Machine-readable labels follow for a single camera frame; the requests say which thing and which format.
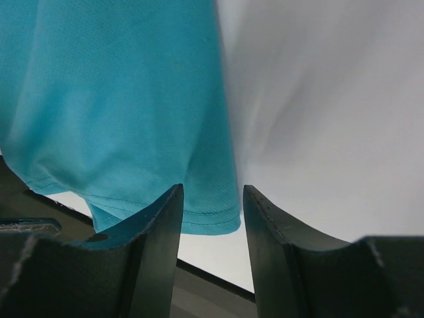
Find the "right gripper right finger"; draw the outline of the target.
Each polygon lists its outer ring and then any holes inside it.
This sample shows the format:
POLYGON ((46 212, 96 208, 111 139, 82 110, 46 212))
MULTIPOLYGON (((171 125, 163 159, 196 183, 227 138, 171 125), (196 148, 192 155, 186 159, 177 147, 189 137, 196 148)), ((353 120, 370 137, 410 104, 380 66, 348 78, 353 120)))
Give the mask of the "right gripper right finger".
POLYGON ((422 317, 423 237, 332 237, 243 189, 260 317, 422 317))

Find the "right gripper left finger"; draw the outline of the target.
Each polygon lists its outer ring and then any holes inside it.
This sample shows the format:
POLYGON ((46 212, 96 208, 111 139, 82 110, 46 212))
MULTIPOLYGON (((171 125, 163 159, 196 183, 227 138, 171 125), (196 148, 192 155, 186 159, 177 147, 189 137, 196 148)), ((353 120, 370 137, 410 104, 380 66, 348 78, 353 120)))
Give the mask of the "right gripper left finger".
POLYGON ((168 317, 184 189, 84 241, 1 233, 2 317, 168 317))

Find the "teal t-shirt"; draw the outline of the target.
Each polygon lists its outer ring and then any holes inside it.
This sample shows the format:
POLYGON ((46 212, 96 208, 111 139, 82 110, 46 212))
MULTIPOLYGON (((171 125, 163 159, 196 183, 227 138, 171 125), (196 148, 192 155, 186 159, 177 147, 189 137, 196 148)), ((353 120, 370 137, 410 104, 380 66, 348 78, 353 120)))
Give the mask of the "teal t-shirt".
POLYGON ((96 231, 184 187, 182 232, 240 227, 214 1, 2 1, 1 153, 96 231))

